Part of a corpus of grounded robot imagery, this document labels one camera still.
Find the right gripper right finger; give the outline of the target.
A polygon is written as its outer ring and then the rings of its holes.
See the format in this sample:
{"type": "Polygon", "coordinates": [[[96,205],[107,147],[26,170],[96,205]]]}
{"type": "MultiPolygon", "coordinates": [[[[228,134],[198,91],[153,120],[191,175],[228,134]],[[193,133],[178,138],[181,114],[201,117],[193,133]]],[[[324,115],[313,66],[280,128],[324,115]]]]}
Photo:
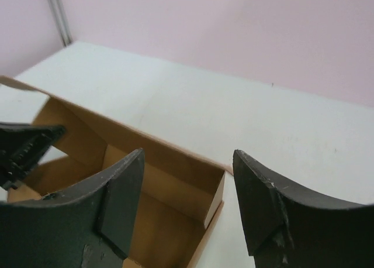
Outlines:
{"type": "Polygon", "coordinates": [[[242,150],[233,176],[256,267],[372,267],[373,206],[313,191],[242,150]]]}

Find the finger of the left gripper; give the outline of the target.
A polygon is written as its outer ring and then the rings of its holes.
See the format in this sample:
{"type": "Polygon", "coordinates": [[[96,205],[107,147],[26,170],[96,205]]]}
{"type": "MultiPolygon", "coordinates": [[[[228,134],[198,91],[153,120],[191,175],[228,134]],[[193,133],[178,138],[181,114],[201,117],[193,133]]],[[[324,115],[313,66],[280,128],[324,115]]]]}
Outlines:
{"type": "Polygon", "coordinates": [[[41,158],[63,137],[62,125],[1,123],[1,187],[17,189],[41,158]]]}

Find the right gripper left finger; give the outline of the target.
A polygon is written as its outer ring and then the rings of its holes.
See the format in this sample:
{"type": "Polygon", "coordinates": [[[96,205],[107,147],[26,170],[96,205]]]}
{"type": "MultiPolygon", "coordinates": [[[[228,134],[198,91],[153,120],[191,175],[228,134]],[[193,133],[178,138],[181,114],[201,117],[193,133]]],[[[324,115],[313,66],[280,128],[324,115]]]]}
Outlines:
{"type": "Polygon", "coordinates": [[[2,267],[122,267],[144,175],[136,149],[79,183],[1,204],[2,267]]]}

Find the brown cardboard box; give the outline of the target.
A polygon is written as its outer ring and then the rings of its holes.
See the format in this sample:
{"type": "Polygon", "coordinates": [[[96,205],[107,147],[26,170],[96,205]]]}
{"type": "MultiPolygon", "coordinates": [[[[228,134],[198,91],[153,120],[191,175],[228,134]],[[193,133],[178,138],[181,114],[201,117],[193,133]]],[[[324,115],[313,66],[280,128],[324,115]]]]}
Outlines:
{"type": "Polygon", "coordinates": [[[17,189],[4,189],[5,203],[40,200],[143,149],[141,194],[122,267],[195,267],[223,207],[222,166],[5,76],[1,101],[1,123],[66,128],[17,189]]]}

